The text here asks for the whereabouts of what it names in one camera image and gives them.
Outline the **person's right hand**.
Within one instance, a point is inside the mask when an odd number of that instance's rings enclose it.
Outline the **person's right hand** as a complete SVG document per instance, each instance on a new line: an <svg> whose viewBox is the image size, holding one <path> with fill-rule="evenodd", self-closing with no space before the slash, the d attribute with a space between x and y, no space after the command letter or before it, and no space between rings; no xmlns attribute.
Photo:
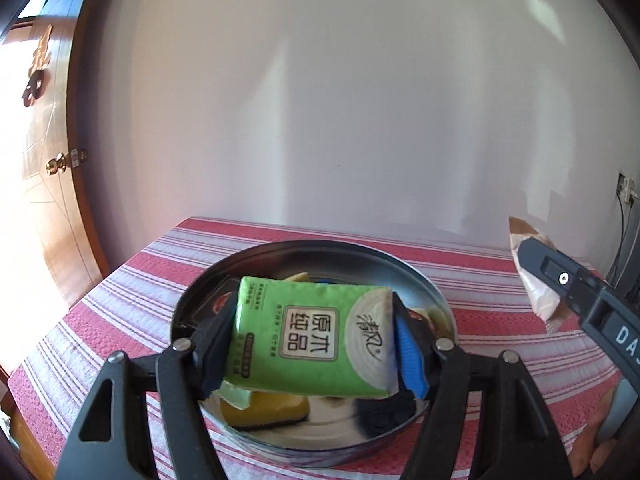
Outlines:
<svg viewBox="0 0 640 480"><path fill-rule="evenodd" d="M574 479L626 479L628 477L626 471L620 471L614 467L614 458L618 453L616 446L620 443L620 439L599 438L605 421L612 412L614 399L621 385L623 383L619 382L602 396L575 440L568 454Z"/></svg>

